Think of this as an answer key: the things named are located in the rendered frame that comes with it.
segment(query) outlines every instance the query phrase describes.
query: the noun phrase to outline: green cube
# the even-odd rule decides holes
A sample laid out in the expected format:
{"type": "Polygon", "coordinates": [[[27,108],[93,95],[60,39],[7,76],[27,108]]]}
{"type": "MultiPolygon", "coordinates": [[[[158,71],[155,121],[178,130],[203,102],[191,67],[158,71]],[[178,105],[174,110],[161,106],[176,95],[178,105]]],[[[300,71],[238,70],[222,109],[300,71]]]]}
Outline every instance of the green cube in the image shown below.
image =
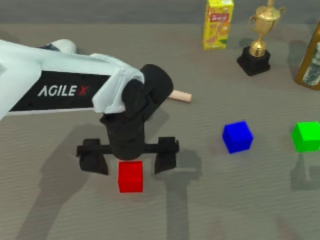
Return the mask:
{"type": "Polygon", "coordinates": [[[317,152],[320,149],[320,123],[317,121],[298,122],[291,136],[298,153],[317,152]]]}

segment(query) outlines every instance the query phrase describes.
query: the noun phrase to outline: brown bottle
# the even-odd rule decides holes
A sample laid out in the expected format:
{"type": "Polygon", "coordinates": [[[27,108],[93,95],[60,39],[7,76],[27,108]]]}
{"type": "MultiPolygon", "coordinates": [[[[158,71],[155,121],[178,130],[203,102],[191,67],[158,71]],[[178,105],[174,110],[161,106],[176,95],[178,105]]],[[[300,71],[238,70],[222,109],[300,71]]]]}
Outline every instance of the brown bottle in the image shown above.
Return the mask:
{"type": "Polygon", "coordinates": [[[307,88],[320,90],[320,21],[315,28],[295,81],[307,88]]]}

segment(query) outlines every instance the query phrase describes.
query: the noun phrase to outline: trophy cup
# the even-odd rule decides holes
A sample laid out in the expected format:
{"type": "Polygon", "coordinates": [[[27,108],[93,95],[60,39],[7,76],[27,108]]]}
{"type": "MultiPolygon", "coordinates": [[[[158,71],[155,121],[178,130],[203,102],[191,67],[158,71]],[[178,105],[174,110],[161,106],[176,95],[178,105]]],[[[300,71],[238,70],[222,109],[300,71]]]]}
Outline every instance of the trophy cup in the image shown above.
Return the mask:
{"type": "Polygon", "coordinates": [[[250,30],[258,34],[257,40],[251,46],[243,49],[242,55],[237,59],[240,67],[248,76],[266,72],[270,69],[270,53],[266,49],[264,37],[270,33],[276,23],[285,13],[285,7],[276,9],[275,0],[268,0],[267,6],[260,6],[256,9],[255,15],[249,18],[250,30]]]}

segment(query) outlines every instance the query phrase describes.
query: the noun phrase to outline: yellow juice box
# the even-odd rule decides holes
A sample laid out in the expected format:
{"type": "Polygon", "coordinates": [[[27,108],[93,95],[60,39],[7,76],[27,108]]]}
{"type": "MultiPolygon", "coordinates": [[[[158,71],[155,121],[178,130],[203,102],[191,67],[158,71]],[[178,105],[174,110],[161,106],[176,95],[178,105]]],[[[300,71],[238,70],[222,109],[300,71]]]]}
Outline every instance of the yellow juice box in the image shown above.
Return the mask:
{"type": "Polygon", "coordinates": [[[233,0],[207,0],[202,38],[205,50],[227,47],[233,11],[233,0]]]}

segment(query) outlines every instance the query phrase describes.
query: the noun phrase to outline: blue cube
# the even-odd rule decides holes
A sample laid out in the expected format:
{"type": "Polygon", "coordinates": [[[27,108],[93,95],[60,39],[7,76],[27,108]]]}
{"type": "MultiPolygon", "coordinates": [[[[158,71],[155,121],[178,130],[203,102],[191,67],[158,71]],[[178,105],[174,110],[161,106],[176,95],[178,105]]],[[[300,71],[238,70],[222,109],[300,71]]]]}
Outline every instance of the blue cube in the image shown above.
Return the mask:
{"type": "Polygon", "coordinates": [[[224,126],[222,139],[229,154],[249,150],[254,140],[247,123],[239,121],[224,126]]]}

